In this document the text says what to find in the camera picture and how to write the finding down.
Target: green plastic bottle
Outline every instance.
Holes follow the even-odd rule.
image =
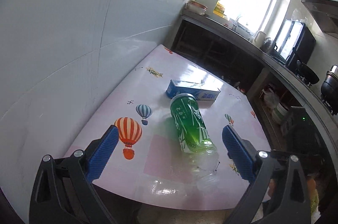
[[[219,155],[209,137],[195,97],[188,93],[174,96],[170,112],[175,120],[181,149],[196,174],[197,186],[205,188],[215,181]]]

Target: bowl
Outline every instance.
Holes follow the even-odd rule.
[[[202,9],[204,9],[204,10],[207,10],[207,7],[206,7],[205,5],[202,5],[202,4],[197,3],[197,2],[195,2],[195,1],[190,1],[189,4],[193,4],[193,5],[195,5],[196,7],[199,7],[199,8],[202,8]]]
[[[194,12],[195,14],[200,14],[200,15],[202,15],[202,14],[204,14],[204,13],[206,12],[205,9],[202,9],[202,8],[200,8],[200,7],[197,7],[196,5],[191,4],[191,3],[187,3],[187,4],[185,5],[185,8],[186,8],[187,10],[190,10],[190,11]]]

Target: blue toothpaste box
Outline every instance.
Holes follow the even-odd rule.
[[[219,88],[206,86],[204,83],[194,83],[180,80],[170,80],[166,94],[169,98],[187,92],[192,94],[196,100],[215,101],[219,93]]]

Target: white tiled wall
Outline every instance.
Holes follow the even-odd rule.
[[[0,187],[27,223],[43,155],[62,157],[185,0],[0,0]]]

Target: table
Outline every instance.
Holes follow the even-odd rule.
[[[219,182],[207,193],[200,192],[192,175],[182,165],[182,152],[175,123],[170,114],[170,99],[165,91],[171,79],[213,84],[221,90],[216,101],[199,101],[209,136],[217,147]],[[152,114],[142,122],[138,105],[147,105]],[[65,156],[105,133],[121,117],[129,117],[142,129],[132,146],[133,159],[123,154],[119,141],[102,175],[94,184],[112,193],[151,205],[191,210],[234,208],[248,182],[243,180],[222,142],[222,129],[231,125],[257,150],[270,151],[262,127],[246,96],[196,64],[168,50],[156,47],[114,89],[94,113]]]

